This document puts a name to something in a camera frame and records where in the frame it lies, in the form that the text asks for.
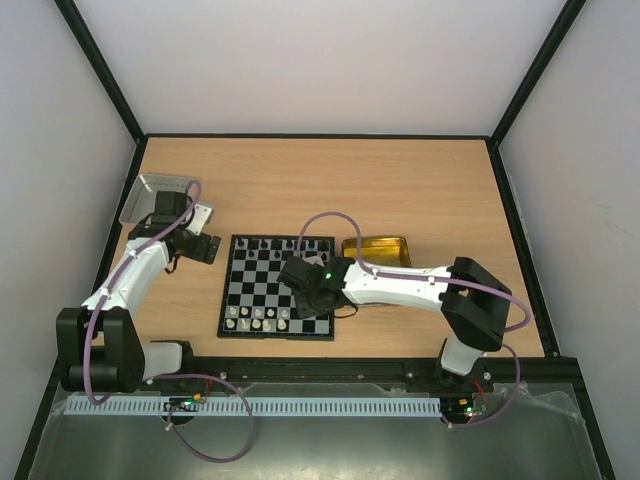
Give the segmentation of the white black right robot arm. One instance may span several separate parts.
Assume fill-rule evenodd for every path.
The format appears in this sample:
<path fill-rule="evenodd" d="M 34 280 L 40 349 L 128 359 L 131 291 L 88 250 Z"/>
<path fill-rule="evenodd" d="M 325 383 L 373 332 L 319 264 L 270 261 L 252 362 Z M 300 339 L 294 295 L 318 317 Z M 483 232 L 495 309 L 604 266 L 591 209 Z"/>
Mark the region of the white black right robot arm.
<path fill-rule="evenodd" d="M 511 291 L 477 262 L 458 257 L 449 267 L 403 268 L 351 257 L 289 257 L 278 282 L 294 296 L 304 319 L 352 306 L 397 305 L 441 314 L 451 334 L 445 340 L 436 379 L 445 390 L 460 390 L 476 361 L 502 349 Z"/>

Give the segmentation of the silver metal tin lid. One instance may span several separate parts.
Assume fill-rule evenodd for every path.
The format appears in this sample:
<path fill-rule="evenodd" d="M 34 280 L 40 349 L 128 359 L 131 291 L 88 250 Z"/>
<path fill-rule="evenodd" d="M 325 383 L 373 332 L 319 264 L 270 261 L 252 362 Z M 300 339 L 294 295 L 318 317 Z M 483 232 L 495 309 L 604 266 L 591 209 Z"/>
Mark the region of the silver metal tin lid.
<path fill-rule="evenodd" d="M 135 225 L 154 211 L 159 191 L 186 192 L 193 177 L 142 173 L 134 181 L 119 216 L 121 225 Z"/>

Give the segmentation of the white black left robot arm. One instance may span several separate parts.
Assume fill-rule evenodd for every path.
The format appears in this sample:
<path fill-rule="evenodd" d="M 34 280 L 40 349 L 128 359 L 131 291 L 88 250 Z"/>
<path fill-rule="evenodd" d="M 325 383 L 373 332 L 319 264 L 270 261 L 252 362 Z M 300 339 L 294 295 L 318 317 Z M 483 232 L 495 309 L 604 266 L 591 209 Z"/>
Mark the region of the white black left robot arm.
<path fill-rule="evenodd" d="M 134 318 L 156 278 L 173 273 L 180 259 L 213 263 L 220 240 L 203 231 L 212 209 L 200 195 L 196 180 L 182 191 L 157 192 L 153 211 L 129 232 L 123 256 L 101 286 L 81 306 L 60 311 L 56 340 L 66 391 L 100 405 L 180 371 L 188 343 L 142 344 Z"/>

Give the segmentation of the gold metal tin box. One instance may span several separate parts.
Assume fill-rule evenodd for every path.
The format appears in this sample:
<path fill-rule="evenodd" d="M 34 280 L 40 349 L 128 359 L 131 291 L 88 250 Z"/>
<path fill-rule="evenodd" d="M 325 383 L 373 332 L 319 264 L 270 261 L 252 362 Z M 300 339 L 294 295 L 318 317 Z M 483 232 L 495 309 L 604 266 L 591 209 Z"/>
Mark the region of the gold metal tin box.
<path fill-rule="evenodd" d="M 341 243 L 341 255 L 356 258 L 357 239 L 347 238 Z M 365 262 L 390 266 L 410 268 L 411 259 L 407 240 L 404 237 L 364 237 L 362 239 L 362 258 Z M 367 302 L 364 306 L 386 306 L 384 303 Z"/>

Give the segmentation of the black silver chess board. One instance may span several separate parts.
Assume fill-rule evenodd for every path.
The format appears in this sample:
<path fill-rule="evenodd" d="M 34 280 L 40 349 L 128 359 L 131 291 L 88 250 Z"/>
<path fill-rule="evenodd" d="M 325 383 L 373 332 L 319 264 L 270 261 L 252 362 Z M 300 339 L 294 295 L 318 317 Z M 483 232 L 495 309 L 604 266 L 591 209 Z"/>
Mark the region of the black silver chess board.
<path fill-rule="evenodd" d="M 246 248 L 239 249 L 237 242 L 239 239 L 246 241 Z M 258 249 L 250 249 L 249 241 L 259 240 Z M 269 248 L 260 249 L 260 240 L 265 239 Z M 279 260 L 271 259 L 271 242 L 273 239 L 280 239 L 282 248 L 277 250 L 281 254 Z M 328 261 L 335 253 L 335 239 L 326 236 L 305 237 L 303 250 L 296 250 L 295 243 L 298 238 L 290 235 L 240 235 L 231 236 L 228 265 L 226 271 L 225 285 L 221 299 L 221 310 L 218 323 L 217 336 L 220 338 L 281 338 L 295 340 L 333 340 L 334 339 L 334 316 L 332 314 L 321 315 L 308 319 L 301 319 L 295 309 L 294 297 L 290 289 L 277 281 L 285 260 L 282 258 L 283 251 L 286 250 L 287 240 L 294 242 L 293 254 L 298 252 L 302 257 L 314 255 L 321 256 Z M 307 241 L 315 240 L 316 248 L 307 250 Z M 253 259 L 247 258 L 248 250 L 255 251 Z M 246 318 L 250 322 L 250 329 L 241 330 L 239 321 Z M 231 331 L 225 326 L 227 319 L 234 319 L 236 329 Z M 260 319 L 261 322 L 269 320 L 272 330 L 264 332 L 251 328 L 253 319 Z M 279 319 L 284 319 L 288 323 L 285 331 L 277 328 Z"/>

